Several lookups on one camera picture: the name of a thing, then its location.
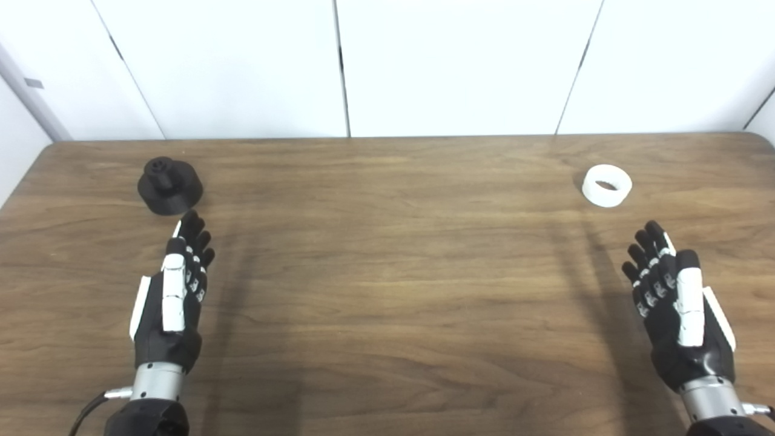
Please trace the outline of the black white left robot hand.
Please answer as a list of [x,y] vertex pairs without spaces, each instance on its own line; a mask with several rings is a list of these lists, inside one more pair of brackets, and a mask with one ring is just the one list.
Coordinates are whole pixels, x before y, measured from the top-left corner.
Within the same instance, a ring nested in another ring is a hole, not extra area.
[[189,373],[196,364],[208,268],[216,256],[210,241],[205,221],[188,211],[167,240],[160,270],[142,276],[128,326],[136,367],[165,362]]

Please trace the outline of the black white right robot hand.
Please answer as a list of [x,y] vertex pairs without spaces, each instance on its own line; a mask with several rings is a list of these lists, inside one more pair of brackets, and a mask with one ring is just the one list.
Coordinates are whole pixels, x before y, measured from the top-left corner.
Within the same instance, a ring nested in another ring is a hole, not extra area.
[[697,252],[676,249],[654,220],[636,232],[627,251],[622,271],[662,381],[673,391],[708,376],[733,382],[736,337]]

